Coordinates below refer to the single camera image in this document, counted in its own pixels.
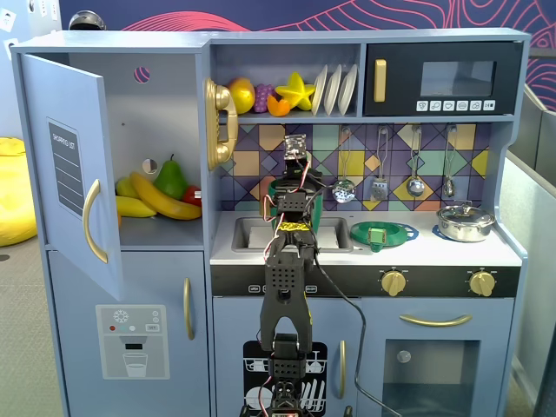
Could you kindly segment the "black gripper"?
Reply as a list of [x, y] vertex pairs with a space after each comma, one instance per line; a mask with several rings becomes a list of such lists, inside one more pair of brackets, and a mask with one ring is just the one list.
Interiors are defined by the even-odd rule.
[[272, 181], [272, 196], [303, 191], [313, 195], [322, 189], [322, 174], [310, 167], [307, 157], [287, 159], [281, 176]]

